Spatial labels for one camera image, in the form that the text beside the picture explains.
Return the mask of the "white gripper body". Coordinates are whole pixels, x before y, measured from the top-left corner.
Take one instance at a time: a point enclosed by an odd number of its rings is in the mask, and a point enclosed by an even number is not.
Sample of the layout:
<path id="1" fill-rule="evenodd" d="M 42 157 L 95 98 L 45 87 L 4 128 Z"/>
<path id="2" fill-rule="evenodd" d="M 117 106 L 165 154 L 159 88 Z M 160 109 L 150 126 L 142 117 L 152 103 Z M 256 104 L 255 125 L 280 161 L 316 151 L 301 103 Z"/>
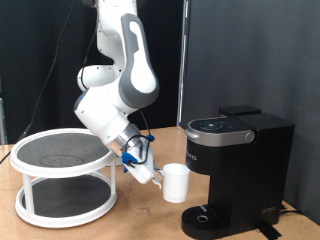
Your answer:
<path id="1" fill-rule="evenodd" d="M 124 153 L 125 169 L 141 184 L 154 177 L 153 149 L 146 139 L 139 139 Z"/>

